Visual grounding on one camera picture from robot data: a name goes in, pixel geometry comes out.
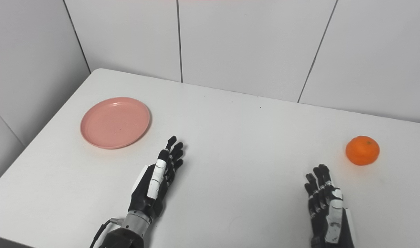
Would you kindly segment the black and white right hand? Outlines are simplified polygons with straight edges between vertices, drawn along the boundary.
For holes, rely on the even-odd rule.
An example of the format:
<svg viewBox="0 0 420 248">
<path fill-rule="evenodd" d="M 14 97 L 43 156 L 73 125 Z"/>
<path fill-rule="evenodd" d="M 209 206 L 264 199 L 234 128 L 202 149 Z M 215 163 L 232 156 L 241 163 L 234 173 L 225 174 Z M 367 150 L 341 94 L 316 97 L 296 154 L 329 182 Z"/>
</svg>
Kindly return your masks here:
<svg viewBox="0 0 420 248">
<path fill-rule="evenodd" d="M 329 168 L 320 164 L 306 174 L 308 212 L 313 236 L 311 248 L 354 248 L 351 218 L 343 193 L 333 185 Z"/>
</svg>

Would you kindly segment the black and white left hand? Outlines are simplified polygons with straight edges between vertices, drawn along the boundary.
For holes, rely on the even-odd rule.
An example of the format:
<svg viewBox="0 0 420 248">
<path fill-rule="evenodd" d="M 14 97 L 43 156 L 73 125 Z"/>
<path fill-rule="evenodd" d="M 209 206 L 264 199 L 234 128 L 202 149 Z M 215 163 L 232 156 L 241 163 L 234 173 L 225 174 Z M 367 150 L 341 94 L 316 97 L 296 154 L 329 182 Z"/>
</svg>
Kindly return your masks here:
<svg viewBox="0 0 420 248">
<path fill-rule="evenodd" d="M 183 147 L 184 144 L 172 136 L 156 162 L 143 168 L 131 194 L 129 213 L 143 214 L 151 221 L 161 215 L 165 196 L 183 165 Z"/>
</svg>

